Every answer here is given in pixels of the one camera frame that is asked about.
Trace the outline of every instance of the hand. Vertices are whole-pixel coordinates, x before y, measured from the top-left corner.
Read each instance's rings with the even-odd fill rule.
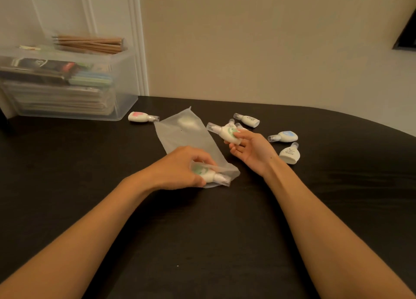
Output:
[[[270,159],[278,158],[272,145],[261,134],[252,131],[238,131],[234,136],[241,138],[241,144],[235,145],[224,141],[230,146],[230,152],[258,175],[264,177]]]
[[[217,165],[204,150],[190,146],[178,147],[143,170],[154,182],[155,189],[176,190],[184,187],[203,187],[206,181],[190,170],[191,161]]]

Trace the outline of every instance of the person's right arm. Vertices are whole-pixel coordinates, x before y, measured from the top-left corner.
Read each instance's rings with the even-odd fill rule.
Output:
[[[242,142],[230,144],[231,153],[261,175],[273,191],[321,298],[416,298],[303,184],[261,134],[243,131],[234,135]]]

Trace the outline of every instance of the translucent plastic bag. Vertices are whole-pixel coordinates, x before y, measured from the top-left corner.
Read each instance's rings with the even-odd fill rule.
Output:
[[[160,122],[155,122],[155,128],[167,154],[180,146],[189,145],[194,148],[200,148],[211,155],[212,159],[219,166],[218,172],[230,176],[231,180],[240,175],[237,167],[226,161],[201,119],[190,108]],[[204,187],[214,186],[218,186],[218,184],[209,183]]]

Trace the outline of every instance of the clear plastic storage box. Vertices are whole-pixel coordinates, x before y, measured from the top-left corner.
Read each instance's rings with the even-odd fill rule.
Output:
[[[134,52],[0,49],[0,86],[24,116],[117,121],[137,101]]]

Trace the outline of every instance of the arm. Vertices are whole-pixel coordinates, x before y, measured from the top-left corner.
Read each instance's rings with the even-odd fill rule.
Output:
[[[0,284],[0,298],[77,299],[138,205],[156,189],[204,186],[190,162],[215,165],[202,150],[181,147],[124,180],[96,207]]]
[[[261,134],[244,131],[235,136],[243,140],[229,145],[231,153],[263,176],[273,191],[321,298],[416,298],[302,183]]]

